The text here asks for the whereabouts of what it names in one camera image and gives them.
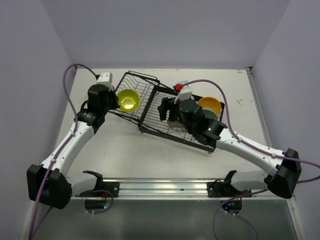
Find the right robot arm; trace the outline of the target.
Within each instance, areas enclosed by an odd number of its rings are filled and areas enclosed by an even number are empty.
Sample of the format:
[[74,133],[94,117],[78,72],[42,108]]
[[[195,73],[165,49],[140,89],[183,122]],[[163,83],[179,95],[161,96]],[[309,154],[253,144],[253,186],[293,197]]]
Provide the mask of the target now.
[[294,149],[282,151],[238,135],[226,124],[207,117],[203,108],[191,98],[179,101],[164,97],[157,109],[161,121],[180,123],[200,144],[230,152],[260,168],[230,171],[222,185],[227,196],[251,189],[269,190],[284,199],[293,196],[302,172],[297,161],[299,154]]

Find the orange yellow bowl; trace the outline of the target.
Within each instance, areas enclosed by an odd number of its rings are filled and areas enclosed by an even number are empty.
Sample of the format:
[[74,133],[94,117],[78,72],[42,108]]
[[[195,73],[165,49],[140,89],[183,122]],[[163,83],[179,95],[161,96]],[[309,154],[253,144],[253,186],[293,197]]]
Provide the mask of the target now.
[[221,102],[215,97],[202,97],[197,103],[203,108],[211,108],[216,114],[222,110]]

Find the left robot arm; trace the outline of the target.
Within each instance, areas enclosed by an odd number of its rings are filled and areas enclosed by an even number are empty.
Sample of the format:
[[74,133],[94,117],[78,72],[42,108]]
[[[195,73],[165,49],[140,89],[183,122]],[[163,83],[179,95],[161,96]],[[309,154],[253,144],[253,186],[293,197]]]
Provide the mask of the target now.
[[87,94],[88,99],[81,105],[63,141],[41,164],[32,164],[28,168],[30,200],[63,209],[71,197],[86,192],[95,197],[103,193],[103,176],[100,173],[85,170],[75,177],[67,177],[82,148],[105,122],[108,111],[119,108],[118,97],[111,84],[94,84]]

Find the mint green bowl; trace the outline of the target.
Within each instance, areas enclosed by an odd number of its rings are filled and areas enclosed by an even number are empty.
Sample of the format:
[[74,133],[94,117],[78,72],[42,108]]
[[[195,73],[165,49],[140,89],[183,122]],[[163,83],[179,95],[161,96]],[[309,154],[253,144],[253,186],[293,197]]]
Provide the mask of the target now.
[[205,117],[207,119],[212,119],[212,120],[215,120],[215,121],[218,120],[218,116],[217,116],[217,114],[214,112],[214,110],[212,108],[203,107],[202,110],[203,110],[203,113],[204,113],[204,115],[205,115]]

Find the lime green bowl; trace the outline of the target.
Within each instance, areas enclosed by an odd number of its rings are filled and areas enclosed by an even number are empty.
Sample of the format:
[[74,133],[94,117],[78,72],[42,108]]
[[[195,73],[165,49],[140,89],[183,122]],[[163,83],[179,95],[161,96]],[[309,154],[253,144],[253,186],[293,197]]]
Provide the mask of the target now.
[[140,105],[140,96],[132,89],[123,89],[118,94],[118,105],[123,112],[134,112]]

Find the aluminium mounting rail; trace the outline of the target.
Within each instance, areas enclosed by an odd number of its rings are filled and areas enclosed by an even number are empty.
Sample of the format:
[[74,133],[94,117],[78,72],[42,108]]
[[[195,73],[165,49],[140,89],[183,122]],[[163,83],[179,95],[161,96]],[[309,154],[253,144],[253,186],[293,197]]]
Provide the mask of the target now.
[[271,177],[259,171],[235,173],[224,180],[208,179],[104,179],[92,174],[47,181],[40,202],[63,208],[71,198],[113,197],[120,199],[250,198],[254,191],[267,191]]

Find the red patterned bowl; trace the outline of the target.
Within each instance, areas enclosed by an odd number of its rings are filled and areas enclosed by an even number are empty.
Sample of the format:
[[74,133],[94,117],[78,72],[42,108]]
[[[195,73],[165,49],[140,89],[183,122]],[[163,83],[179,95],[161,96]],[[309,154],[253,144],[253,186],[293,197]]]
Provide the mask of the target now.
[[177,131],[177,132],[186,132],[186,128],[185,126],[180,123],[179,121],[170,121],[170,120],[167,120],[167,124],[169,126],[169,128],[173,129],[174,131]]

